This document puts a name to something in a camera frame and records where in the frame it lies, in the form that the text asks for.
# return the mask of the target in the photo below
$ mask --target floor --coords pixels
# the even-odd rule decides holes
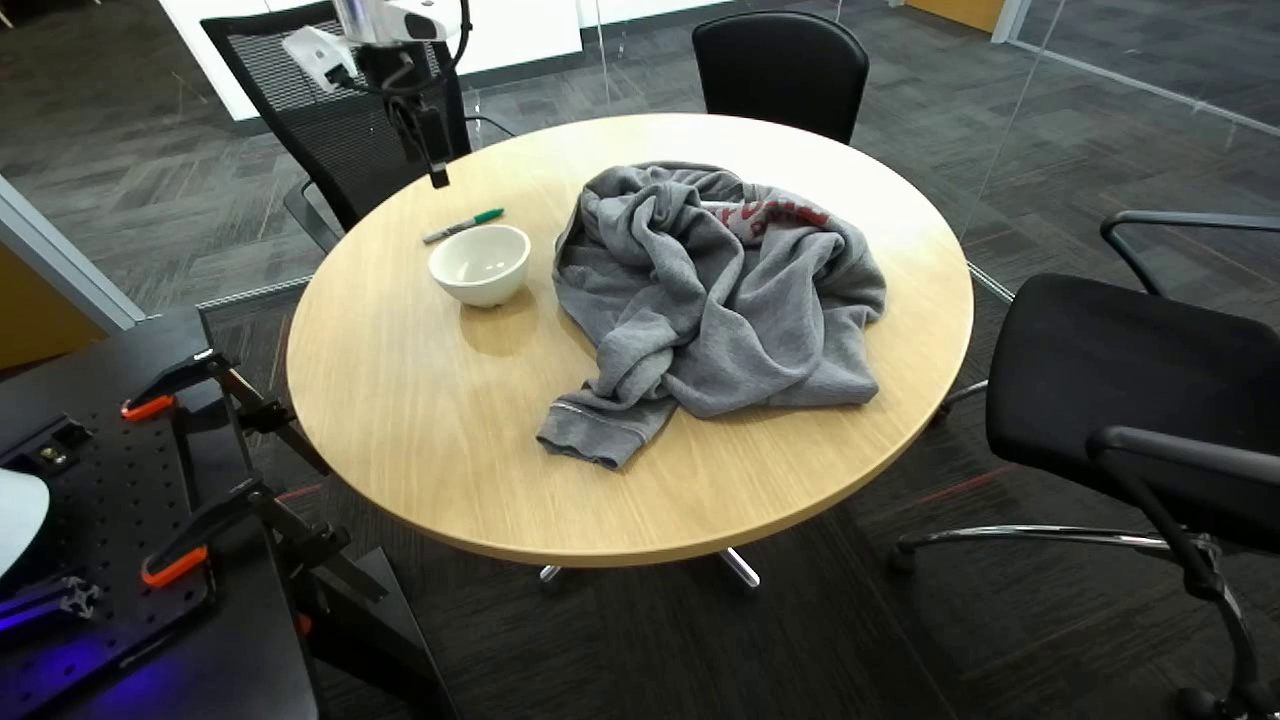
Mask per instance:
[[[1126,279],[1096,242],[1106,212],[1280,209],[1280,146],[1257,124],[1029,49],[994,49],[921,14],[874,0],[788,4],[839,9],[864,36],[874,88],[851,146],[926,188],[976,276],[994,279],[981,290],[965,378],[984,374],[1002,328],[988,290],[1017,290],[1046,270]],[[320,266],[282,212],[295,165],[271,138],[226,121],[152,0],[63,0],[16,21],[16,33],[0,33],[0,173],[140,310],[210,305],[218,346],[257,385],[284,392],[282,349],[295,291],[226,302],[306,279]],[[694,23],[611,30],[603,51],[588,36],[582,62],[473,80],[468,104],[515,131],[607,114],[695,114]],[[1278,322],[1280,270],[1257,244],[1185,250],[1174,238],[1161,266],[1182,291]],[[721,566],[569,577],[543,594],[528,568],[384,520],[267,435],[252,453],[271,484],[293,490],[295,513],[347,525],[355,548],[393,551],[454,700],[476,720],[1156,720],[1174,690],[1220,690],[1230,677],[1216,616],[1146,557],[1009,545],[936,548],[907,581],[879,568],[896,531],[936,525],[1132,520],[1099,495],[994,460],[981,405],[936,424],[857,500],[746,548],[767,581],[759,598]],[[1278,562],[1233,557],[1230,568],[1278,677]],[[355,682],[320,677],[334,715],[414,715]]]

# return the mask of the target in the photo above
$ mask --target gray towel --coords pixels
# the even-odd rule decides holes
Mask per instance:
[[[673,416],[864,405],[860,349],[886,276],[851,226],[721,168],[600,173],[556,254],[562,310],[600,378],[548,407],[540,443],[628,466]]]

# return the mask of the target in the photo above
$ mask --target wooden tabletop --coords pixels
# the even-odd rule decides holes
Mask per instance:
[[[582,188],[611,165],[721,165],[851,219],[887,279],[870,328],[864,407],[673,424],[621,474],[538,443],[552,400],[598,378],[552,291]],[[384,513],[468,551],[628,568],[708,557],[801,525],[878,479],[952,387],[971,279],[950,219],[847,146],[731,116],[611,116],[528,131],[380,204],[313,276],[289,338],[289,392],[326,460]],[[421,242],[508,209],[538,254],[504,310],[460,310]]]

